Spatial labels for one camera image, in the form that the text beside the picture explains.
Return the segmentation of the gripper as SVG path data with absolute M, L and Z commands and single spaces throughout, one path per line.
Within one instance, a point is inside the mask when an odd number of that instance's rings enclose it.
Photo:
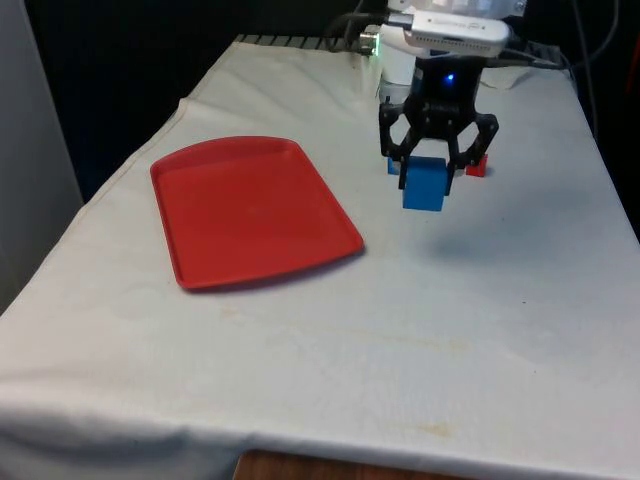
M 448 196 L 458 170 L 468 166 L 477 167 L 499 129 L 497 117 L 493 114 L 475 113 L 476 95 L 480 76 L 484 70 L 482 57 L 442 55 L 430 58 L 418 58 L 415 62 L 412 92 L 427 103 L 434 104 L 444 111 L 460 115 L 473 114 L 465 118 L 461 125 L 453 120 L 446 123 L 446 141 L 449 160 L 447 163 Z M 426 113 L 425 103 L 418 97 L 408 97 L 403 104 L 391 104 L 385 101 L 379 106 L 379 134 L 381 154 L 399 164 L 398 188 L 405 189 L 409 158 L 423 139 Z M 405 116 L 408 130 L 400 144 L 391 136 L 391 127 Z M 458 136 L 469 125 L 477 127 L 477 135 L 471 145 L 463 152 L 459 149 Z

